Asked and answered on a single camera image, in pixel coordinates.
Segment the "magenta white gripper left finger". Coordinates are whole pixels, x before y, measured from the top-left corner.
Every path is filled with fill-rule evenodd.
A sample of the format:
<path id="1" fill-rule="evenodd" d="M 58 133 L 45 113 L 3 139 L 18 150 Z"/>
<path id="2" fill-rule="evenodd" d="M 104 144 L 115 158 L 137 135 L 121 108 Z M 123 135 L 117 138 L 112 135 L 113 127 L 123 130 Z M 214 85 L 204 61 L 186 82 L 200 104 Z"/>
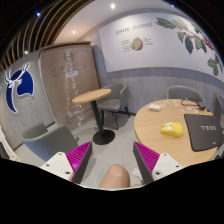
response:
<path id="1" fill-rule="evenodd" d="M 65 180 L 80 184 L 91 154 L 92 142 L 89 141 L 67 153 L 56 153 L 41 168 Z"/>

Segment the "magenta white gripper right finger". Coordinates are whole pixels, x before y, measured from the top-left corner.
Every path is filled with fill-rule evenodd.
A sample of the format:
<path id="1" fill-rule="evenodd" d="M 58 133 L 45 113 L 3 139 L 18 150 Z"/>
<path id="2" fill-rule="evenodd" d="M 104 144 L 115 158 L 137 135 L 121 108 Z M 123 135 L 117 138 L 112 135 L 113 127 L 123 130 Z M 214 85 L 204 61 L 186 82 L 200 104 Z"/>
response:
<path id="1" fill-rule="evenodd" d="M 138 142 L 133 143 L 133 154 L 145 185 L 182 169 L 168 153 L 159 154 Z"/>

